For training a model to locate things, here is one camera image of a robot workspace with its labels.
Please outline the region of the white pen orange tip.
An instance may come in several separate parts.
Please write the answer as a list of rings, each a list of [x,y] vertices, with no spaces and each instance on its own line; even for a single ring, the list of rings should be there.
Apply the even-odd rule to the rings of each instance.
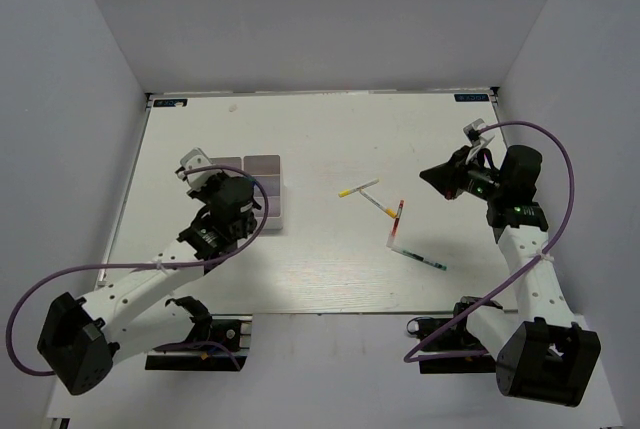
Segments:
[[[396,218],[397,217],[397,213],[393,209],[387,207],[386,205],[384,205],[383,203],[378,201],[376,198],[374,198],[372,195],[370,195],[364,189],[360,190],[360,194],[365,199],[367,199],[369,202],[371,202],[376,208],[380,209],[382,212],[387,214],[389,217],[391,217],[391,218]]]

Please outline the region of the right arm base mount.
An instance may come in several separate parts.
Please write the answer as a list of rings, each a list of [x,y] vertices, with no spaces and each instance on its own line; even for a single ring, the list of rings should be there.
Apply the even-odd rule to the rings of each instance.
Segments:
[[[418,363],[422,374],[493,373],[499,383],[506,382],[500,351],[513,335],[516,322],[516,315],[495,301],[455,324],[448,318],[416,317],[407,324],[407,333],[429,342],[406,359]]]

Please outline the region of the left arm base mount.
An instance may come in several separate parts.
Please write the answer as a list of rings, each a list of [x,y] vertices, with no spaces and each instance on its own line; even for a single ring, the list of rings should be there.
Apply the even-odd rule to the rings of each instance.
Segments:
[[[186,338],[154,349],[146,356],[147,371],[239,372],[249,355],[252,319],[215,317],[199,300],[172,298],[166,306],[189,314],[191,329]]]

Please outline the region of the red pen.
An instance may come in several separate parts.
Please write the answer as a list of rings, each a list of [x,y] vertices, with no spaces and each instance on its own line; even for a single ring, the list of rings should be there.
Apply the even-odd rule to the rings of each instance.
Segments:
[[[399,206],[398,206],[398,209],[397,209],[397,212],[396,212],[396,217],[394,219],[394,223],[393,223],[392,230],[391,230],[391,233],[390,233],[392,239],[394,239],[396,237],[397,230],[398,230],[398,227],[399,227],[399,223],[400,223],[400,220],[401,220],[401,215],[402,215],[403,208],[404,208],[404,203],[405,203],[404,199],[401,199],[400,202],[399,202]]]

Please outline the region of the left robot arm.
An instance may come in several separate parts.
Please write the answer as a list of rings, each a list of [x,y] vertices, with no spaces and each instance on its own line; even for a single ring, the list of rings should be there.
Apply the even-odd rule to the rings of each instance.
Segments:
[[[153,261],[102,289],[51,303],[37,349],[70,394],[87,393],[140,353],[213,346],[210,311],[177,291],[255,240],[265,225],[255,214],[268,199],[255,178],[229,167],[192,184],[189,195],[200,210]]]

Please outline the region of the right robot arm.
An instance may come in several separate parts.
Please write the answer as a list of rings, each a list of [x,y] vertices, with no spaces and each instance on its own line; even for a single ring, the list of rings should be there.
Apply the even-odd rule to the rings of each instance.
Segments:
[[[448,200],[463,193],[487,204],[487,222],[509,269],[517,313],[493,298],[464,297],[451,320],[431,327],[425,359],[492,359],[499,391],[508,397],[576,407],[601,351],[598,335],[568,307],[549,253],[548,223],[535,202],[541,154],[508,148],[499,166],[487,149],[464,146],[422,180]]]

